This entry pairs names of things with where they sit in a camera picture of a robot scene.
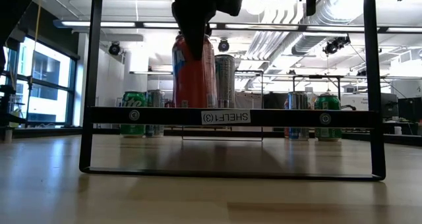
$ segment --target ceiling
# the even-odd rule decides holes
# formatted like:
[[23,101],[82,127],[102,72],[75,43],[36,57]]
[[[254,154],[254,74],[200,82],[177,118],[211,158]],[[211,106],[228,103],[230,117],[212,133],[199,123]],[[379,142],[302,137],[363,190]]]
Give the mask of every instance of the ceiling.
[[[91,0],[34,0],[41,3],[42,7],[62,20],[88,20],[90,18]],[[422,0],[377,0],[378,25],[419,26],[422,24]],[[103,20],[121,21],[171,21],[172,0],[104,0]],[[350,8],[361,6],[346,6],[339,11],[350,11]],[[213,22],[260,22],[264,14],[250,14],[243,6],[238,17],[217,13]],[[350,24],[363,25],[363,15],[358,16]],[[142,34],[150,50],[150,64],[155,66],[171,64],[171,47],[178,34],[177,30],[104,30],[107,34]],[[212,42],[217,48],[221,38],[229,40],[231,51],[247,51],[253,42],[256,32],[242,31],[214,31]],[[314,57],[305,57],[300,60],[302,69],[309,69],[309,74],[322,72],[327,69],[350,69],[360,65],[365,58],[365,38],[363,34],[350,34],[351,45],[346,46],[337,54],[327,58],[322,54],[322,46],[316,46],[309,53]],[[378,35],[379,45],[382,49],[380,65],[388,69],[390,60],[400,53],[408,51],[404,47],[421,47],[422,35]]]

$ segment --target ventilation duct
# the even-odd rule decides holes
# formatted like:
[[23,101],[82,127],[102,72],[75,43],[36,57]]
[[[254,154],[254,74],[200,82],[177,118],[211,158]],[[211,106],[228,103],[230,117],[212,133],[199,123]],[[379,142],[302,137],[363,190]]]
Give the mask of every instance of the ventilation duct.
[[[363,0],[320,0],[316,5],[316,13],[304,18],[302,24],[312,25],[346,25],[363,12]],[[288,68],[302,57],[283,57],[282,55],[306,55],[313,47],[326,39],[321,36],[306,36],[301,32],[288,34],[281,46],[273,53],[270,64]]]

